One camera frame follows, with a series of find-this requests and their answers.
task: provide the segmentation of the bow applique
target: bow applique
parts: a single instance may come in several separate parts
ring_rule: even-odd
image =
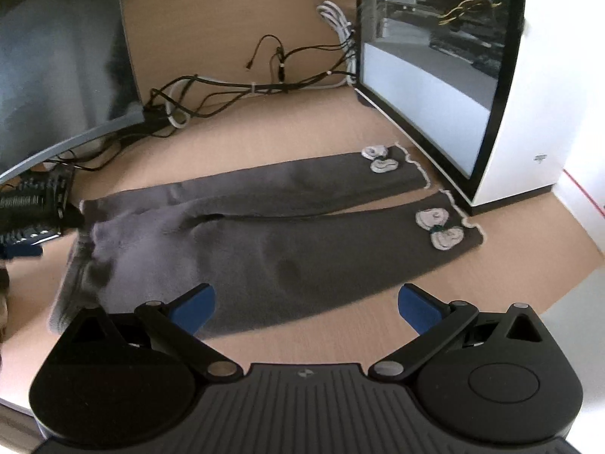
[[[464,239],[460,227],[445,228],[450,214],[445,208],[431,208],[416,213],[416,223],[431,234],[433,246],[439,250],[450,250]]]

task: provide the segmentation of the red wire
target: red wire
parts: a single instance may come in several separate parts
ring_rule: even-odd
[[[592,198],[592,196],[588,194],[588,191],[586,191],[586,189],[582,188],[582,186],[580,186],[580,183],[577,182],[576,179],[574,179],[574,177],[570,173],[568,173],[568,171],[566,171],[564,169],[563,172],[568,175],[568,177],[571,179],[571,182],[573,182],[576,186],[578,186],[578,189],[580,189],[580,191],[582,191],[584,196],[586,196],[586,198],[588,198],[588,201],[590,201],[595,206],[595,208],[598,210],[598,212],[601,213],[603,218],[605,218],[605,210],[603,210],[603,208],[601,208],[601,206],[599,206],[599,204]]]

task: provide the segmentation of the black robotic device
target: black robotic device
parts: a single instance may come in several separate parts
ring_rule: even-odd
[[[247,374],[170,319],[84,309],[36,376],[37,454],[577,454],[580,382],[526,304],[483,313],[414,285],[421,334],[372,365],[253,364]]]

